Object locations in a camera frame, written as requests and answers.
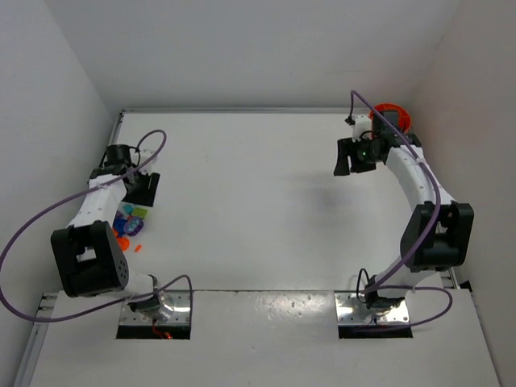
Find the green lego brick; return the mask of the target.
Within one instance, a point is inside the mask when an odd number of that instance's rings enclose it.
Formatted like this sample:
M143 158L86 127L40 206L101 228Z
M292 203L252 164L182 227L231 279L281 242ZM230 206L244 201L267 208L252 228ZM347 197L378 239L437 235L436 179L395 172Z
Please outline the green lego brick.
M132 211L131 216L136 217L136 218L145 219L147 214L148 214L148 209L137 206Z

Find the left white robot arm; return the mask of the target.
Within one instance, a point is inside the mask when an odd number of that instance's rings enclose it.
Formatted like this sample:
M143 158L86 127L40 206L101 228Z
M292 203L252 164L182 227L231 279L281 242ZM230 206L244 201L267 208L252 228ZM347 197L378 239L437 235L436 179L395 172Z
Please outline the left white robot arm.
M158 280L132 270L117 237L119 207L154 204L160 174L152 171L155 151L110 145L89 175L88 192L68 226L51 235L61 283L71 298L113 294L127 298L131 310L152 314L163 305Z

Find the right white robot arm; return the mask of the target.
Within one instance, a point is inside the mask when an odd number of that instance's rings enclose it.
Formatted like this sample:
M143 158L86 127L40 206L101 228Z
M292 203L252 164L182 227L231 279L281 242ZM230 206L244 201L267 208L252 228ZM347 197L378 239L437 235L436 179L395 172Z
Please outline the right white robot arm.
M412 211L398 258L358 292L368 308L395 306L434 273L461 266L474 219L472 206L456 201L439 183L418 137L395 120L394 110L351 114L345 122L352 136L337 143L335 176L370 172L383 163L397 178Z

